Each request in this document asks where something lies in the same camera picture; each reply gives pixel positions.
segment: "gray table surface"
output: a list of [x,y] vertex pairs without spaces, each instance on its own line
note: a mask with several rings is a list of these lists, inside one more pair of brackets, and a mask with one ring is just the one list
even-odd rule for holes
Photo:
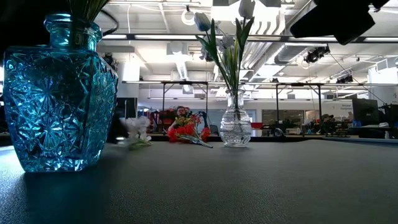
[[0,223],[398,223],[398,148],[311,140],[107,147],[79,173],[0,151]]

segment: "white tulip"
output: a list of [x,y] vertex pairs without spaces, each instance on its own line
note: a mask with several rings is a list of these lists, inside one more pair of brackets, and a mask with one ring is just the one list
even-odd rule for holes
[[195,21],[195,24],[197,25],[199,31],[206,32],[210,30],[211,23],[209,18],[207,18],[206,14],[201,12],[196,12],[195,15],[193,16],[193,20]]
[[241,0],[241,4],[239,6],[239,15],[246,19],[253,18],[254,6],[256,5],[255,1],[251,0]]

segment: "black overhead object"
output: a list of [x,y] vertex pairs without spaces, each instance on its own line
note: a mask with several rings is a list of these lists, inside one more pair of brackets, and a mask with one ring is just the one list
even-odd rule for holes
[[369,5],[380,9],[389,0],[314,0],[317,5],[290,31],[296,38],[334,35],[341,45],[350,43],[375,23]]

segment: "vase neck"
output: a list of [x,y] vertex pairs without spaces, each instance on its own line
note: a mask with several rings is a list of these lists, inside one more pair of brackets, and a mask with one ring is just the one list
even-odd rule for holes
[[228,107],[229,108],[242,108],[243,107],[243,93],[244,91],[231,91],[228,92]]
[[50,46],[53,48],[95,51],[96,43],[102,38],[98,25],[69,14],[49,15],[44,24],[50,33]]

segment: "blue glass vase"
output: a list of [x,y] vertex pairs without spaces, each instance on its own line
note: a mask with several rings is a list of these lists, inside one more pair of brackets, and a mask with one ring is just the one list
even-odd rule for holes
[[104,148],[118,76],[95,52],[98,25],[68,14],[44,24],[49,45],[6,50],[7,124],[26,172],[79,171]]

